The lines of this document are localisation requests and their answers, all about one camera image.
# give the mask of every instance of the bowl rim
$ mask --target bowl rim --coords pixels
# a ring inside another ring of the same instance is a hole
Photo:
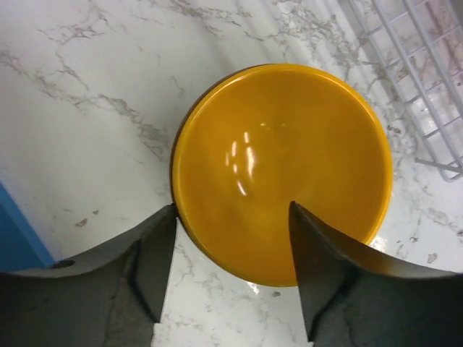
[[[344,81],[340,80],[339,78],[329,74],[328,72],[324,72],[323,70],[319,70],[313,67],[308,67],[305,65],[299,64],[287,64],[287,63],[279,63],[279,64],[263,64],[263,65],[256,65],[253,67],[248,67],[245,69],[241,69],[237,72],[229,74],[228,76],[224,77],[223,79],[219,80],[218,82],[214,83],[210,88],[208,88],[190,107],[188,112],[186,113],[185,117],[183,118],[179,129],[177,131],[177,135],[174,140],[174,144],[172,147],[171,152],[171,162],[169,168],[169,175],[170,175],[170,187],[171,187],[171,195],[172,199],[177,206],[179,221],[183,225],[187,235],[195,244],[195,246],[203,252],[210,260],[212,260],[215,264],[221,267],[228,273],[237,276],[242,280],[246,280],[249,282],[257,283],[263,286],[274,286],[274,287],[292,287],[297,286],[297,280],[294,281],[273,281],[273,280],[264,280],[262,278],[254,278],[249,276],[247,273],[242,273],[236,268],[232,268],[228,266],[225,262],[220,261],[217,257],[215,257],[211,252],[208,251],[208,248],[199,240],[195,232],[193,231],[192,226],[190,225],[188,218],[185,213],[185,206],[182,202],[182,193],[181,189],[179,188],[179,162],[182,157],[183,149],[186,145],[187,135],[189,133],[189,128],[192,122],[195,120],[198,114],[210,103],[210,101],[220,93],[224,88],[228,87],[229,85],[240,81],[246,77],[252,76],[254,74],[260,74],[263,72],[272,72],[272,71],[281,71],[281,70],[291,70],[300,72],[303,74],[311,74],[319,77],[326,78],[327,80],[335,83],[341,89],[346,90],[356,102],[358,102],[364,109],[365,113],[370,117],[374,124],[374,130],[376,137],[378,138],[381,146],[381,153],[383,154],[383,162],[385,167],[385,183],[383,185],[383,201],[381,202],[380,210],[378,213],[378,217],[376,222],[370,232],[370,237],[365,244],[369,244],[377,235],[381,224],[386,217],[386,213],[388,210],[391,193],[392,193],[392,185],[393,185],[393,163],[392,163],[392,156],[391,150],[389,147],[389,143],[387,140],[386,133],[379,121],[379,118],[376,116],[374,110],[371,106],[366,102],[366,100],[351,86],[349,86]]]

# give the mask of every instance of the countertop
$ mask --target countertop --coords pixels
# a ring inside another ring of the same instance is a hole
[[[368,0],[357,3],[370,14]],[[0,6],[1,179],[56,259],[171,202],[171,146],[204,90],[239,69],[287,61],[346,81],[386,130],[394,190],[372,246],[463,271],[463,179],[448,184],[414,162],[413,131],[346,1]],[[154,346],[307,345],[296,288],[235,278],[179,229]]]

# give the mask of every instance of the white marble countertop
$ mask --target white marble countertop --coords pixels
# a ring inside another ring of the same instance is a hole
[[[170,203],[171,146],[195,99],[239,69],[288,61],[345,80],[384,125],[394,192],[373,246],[463,271],[463,179],[447,184],[414,162],[412,131],[345,3],[2,1],[1,177],[53,256],[85,251]],[[155,331],[154,346],[307,345],[297,289],[235,278],[183,230]]]

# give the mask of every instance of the dish rack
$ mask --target dish rack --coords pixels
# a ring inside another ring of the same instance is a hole
[[[425,151],[415,161],[436,167],[447,182],[463,177],[463,29],[456,14],[463,4],[458,1],[454,8],[450,0],[372,0],[362,12],[360,1],[349,0],[421,139]]]

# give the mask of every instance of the blue object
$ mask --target blue object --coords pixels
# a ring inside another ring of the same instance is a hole
[[[0,183],[0,272],[50,267],[55,260]]]

